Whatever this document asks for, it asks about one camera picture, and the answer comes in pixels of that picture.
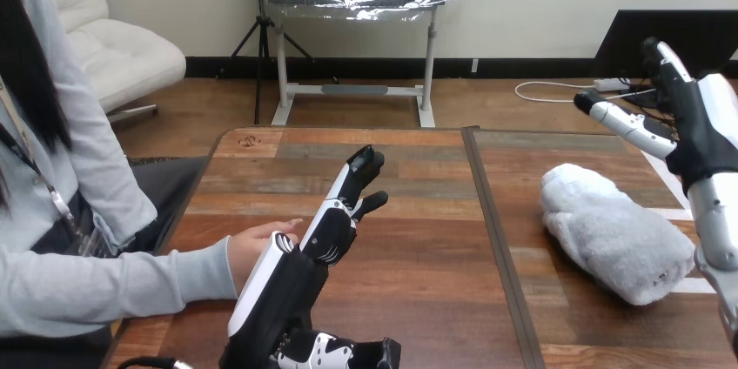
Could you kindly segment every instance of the robotic hand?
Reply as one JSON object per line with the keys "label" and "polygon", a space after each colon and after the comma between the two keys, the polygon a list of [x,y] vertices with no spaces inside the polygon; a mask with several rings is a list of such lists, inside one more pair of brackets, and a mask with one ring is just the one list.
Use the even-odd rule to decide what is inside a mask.
{"label": "robotic hand", "polygon": [[246,281],[228,323],[222,369],[397,369],[392,339],[355,343],[312,330],[310,310],[328,277],[356,238],[356,224],[387,202],[376,192],[359,198],[385,159],[368,145],[344,164],[295,248],[274,232]]}
{"label": "robotic hand", "polygon": [[678,142],[658,123],[593,91],[574,103],[681,177],[700,238],[694,262],[718,293],[723,328],[738,356],[738,98],[722,75],[691,78],[666,43],[649,38],[643,53],[662,106],[674,114]]}

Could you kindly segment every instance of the tripod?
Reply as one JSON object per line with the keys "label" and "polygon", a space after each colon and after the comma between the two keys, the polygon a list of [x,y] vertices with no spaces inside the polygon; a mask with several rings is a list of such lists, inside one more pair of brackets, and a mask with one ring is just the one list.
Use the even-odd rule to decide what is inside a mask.
{"label": "tripod", "polygon": [[[263,0],[258,0],[258,15],[256,16],[256,21],[252,25],[249,32],[246,33],[246,37],[244,37],[243,40],[241,40],[241,43],[238,44],[238,47],[236,47],[236,50],[231,54],[231,58],[228,60],[227,67],[233,66],[233,62],[236,59],[236,56],[239,51],[241,51],[241,48],[244,47],[244,44],[249,40],[249,38],[252,36],[254,31],[259,27],[258,31],[258,57],[256,61],[256,107],[254,108],[254,125],[258,124],[258,108],[261,102],[261,67],[264,61],[271,63],[272,60],[269,57],[269,41],[267,39],[266,30],[269,27],[277,28],[274,24],[274,21],[270,17],[266,15],[265,9],[264,9],[264,2]],[[290,42],[300,53],[302,53],[305,58],[307,58],[308,62],[313,62],[312,56],[310,56],[305,49],[303,49],[295,40],[292,39],[286,32],[282,33],[285,35],[285,38],[287,41]],[[221,67],[218,74],[215,76],[216,79],[224,78],[225,77],[225,70],[226,66]]]}

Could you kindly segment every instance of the white towel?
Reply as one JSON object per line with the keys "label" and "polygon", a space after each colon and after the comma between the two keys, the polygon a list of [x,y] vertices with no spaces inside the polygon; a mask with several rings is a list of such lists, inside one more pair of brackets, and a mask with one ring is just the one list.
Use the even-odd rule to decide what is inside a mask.
{"label": "white towel", "polygon": [[543,224],[582,269],[633,305],[664,298],[694,267],[694,244],[595,171],[562,164],[541,180]]}

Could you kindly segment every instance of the white tape line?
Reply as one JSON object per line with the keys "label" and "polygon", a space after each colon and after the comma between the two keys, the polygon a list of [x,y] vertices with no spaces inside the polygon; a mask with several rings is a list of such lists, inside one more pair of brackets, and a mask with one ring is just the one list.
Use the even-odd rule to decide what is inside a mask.
{"label": "white tape line", "polygon": [[677,221],[694,221],[690,210],[672,210],[668,208],[648,208],[666,219]]}
{"label": "white tape line", "polygon": [[684,196],[684,192],[681,191],[681,182],[676,178],[676,176],[672,175],[671,172],[668,171],[667,164],[664,163],[663,160],[655,158],[645,151],[641,151],[641,153],[643,153],[643,156],[646,157],[646,160],[648,160],[651,166],[654,167],[656,173],[659,174],[661,180],[664,181],[667,188],[669,188],[671,193],[674,194],[674,197],[679,201],[681,207],[685,210],[689,210],[689,201],[687,200],[687,197]]}
{"label": "white tape line", "polygon": [[684,278],[671,292],[676,293],[715,293],[715,289],[710,286],[704,278]]}

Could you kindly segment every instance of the power strip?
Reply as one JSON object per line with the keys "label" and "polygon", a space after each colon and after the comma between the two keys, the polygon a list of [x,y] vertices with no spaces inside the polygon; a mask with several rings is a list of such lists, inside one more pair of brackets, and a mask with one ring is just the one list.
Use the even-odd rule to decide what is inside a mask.
{"label": "power strip", "polygon": [[630,79],[595,79],[594,88],[598,92],[627,91],[630,89]]}

